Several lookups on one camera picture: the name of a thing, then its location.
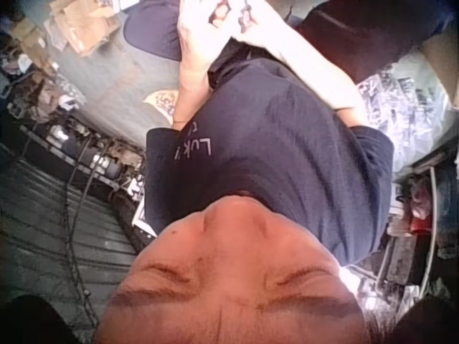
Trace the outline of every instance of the navy t-shirt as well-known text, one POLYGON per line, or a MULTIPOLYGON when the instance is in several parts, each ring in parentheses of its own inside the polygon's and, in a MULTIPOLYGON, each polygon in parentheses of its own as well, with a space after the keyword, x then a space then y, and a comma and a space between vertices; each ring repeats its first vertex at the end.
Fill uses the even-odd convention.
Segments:
POLYGON ((377 130, 347 128, 280 63, 252 60, 224 76, 181 132, 148 132, 146 220, 159 233, 248 191, 351 264, 384 231, 393 150, 377 130))

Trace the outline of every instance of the closed eye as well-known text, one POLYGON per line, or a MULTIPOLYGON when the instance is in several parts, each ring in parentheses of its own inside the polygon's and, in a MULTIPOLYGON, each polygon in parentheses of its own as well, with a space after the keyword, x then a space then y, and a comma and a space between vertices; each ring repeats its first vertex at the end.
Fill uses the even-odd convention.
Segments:
POLYGON ((172 282, 189 283, 191 281, 190 278, 188 278, 183 272, 179 271, 178 268, 171 267, 169 265, 161 263, 149 264, 145 266, 142 270, 155 270, 162 274, 168 280, 171 280, 172 282))
POLYGON ((306 267, 300 270, 296 270, 291 274, 288 274, 287 276, 282 278, 281 281, 276 282, 276 285, 279 287, 289 285, 290 283, 297 282, 298 280, 303 279, 304 277, 310 277, 313 274, 330 274, 330 272, 321 267, 306 267))

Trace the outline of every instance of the concrete floor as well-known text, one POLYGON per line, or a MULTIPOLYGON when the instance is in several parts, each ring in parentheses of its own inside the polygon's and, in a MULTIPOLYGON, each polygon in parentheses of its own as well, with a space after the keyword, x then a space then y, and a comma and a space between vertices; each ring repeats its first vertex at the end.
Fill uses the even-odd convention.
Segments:
MULTIPOLYGON (((43 28, 49 18, 51 0, 19 0, 26 16, 43 28)), ((305 17, 323 0, 270 0, 282 15, 290 6, 293 14, 305 17)), ((118 15, 122 23, 126 15, 118 15)), ((94 128, 117 138, 145 146, 146 132, 167 126, 166 118, 143 100, 157 90, 176 89, 178 63, 147 54, 124 40, 119 29, 89 57, 79 57, 69 45, 49 52, 60 72, 87 98, 80 118, 94 128)))

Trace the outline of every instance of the paper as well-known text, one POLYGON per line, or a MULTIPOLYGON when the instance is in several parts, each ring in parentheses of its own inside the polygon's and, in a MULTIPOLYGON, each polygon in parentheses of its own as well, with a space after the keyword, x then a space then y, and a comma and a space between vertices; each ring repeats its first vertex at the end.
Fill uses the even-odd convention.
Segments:
POLYGON ((17 62, 19 64, 19 69, 23 73, 25 73, 33 63, 33 61, 27 56, 27 54, 20 54, 17 62))

